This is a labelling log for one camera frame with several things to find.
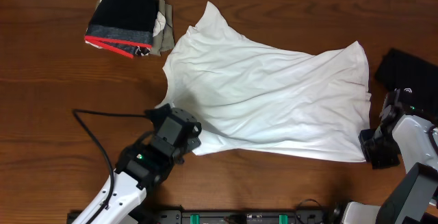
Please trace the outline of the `white t-shirt pixel print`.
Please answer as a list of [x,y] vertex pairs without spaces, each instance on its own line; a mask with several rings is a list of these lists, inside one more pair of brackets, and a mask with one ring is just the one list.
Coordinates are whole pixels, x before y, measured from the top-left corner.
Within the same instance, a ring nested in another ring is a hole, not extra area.
[[363,162],[368,59],[358,42],[311,55],[252,41],[208,3],[163,67],[163,104],[202,125],[196,155],[245,149]]

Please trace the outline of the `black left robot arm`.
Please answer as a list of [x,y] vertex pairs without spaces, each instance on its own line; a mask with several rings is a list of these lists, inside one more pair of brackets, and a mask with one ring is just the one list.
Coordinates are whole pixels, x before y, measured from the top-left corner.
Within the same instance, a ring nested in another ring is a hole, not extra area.
[[125,147],[112,164],[103,145],[80,118],[83,110],[74,109],[72,113],[103,154],[109,177],[84,210],[68,213],[67,223],[157,223],[157,217],[142,210],[141,205],[175,165],[184,163],[184,155],[201,145],[201,123],[189,112],[169,104],[145,110],[141,118],[152,122],[153,130]]

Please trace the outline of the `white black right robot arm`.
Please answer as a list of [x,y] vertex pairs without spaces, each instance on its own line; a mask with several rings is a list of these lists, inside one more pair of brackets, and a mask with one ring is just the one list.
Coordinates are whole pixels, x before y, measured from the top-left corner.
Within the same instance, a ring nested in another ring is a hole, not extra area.
[[341,224],[437,223],[427,213],[437,205],[437,126],[415,115],[401,116],[392,130],[406,175],[381,206],[351,201]]

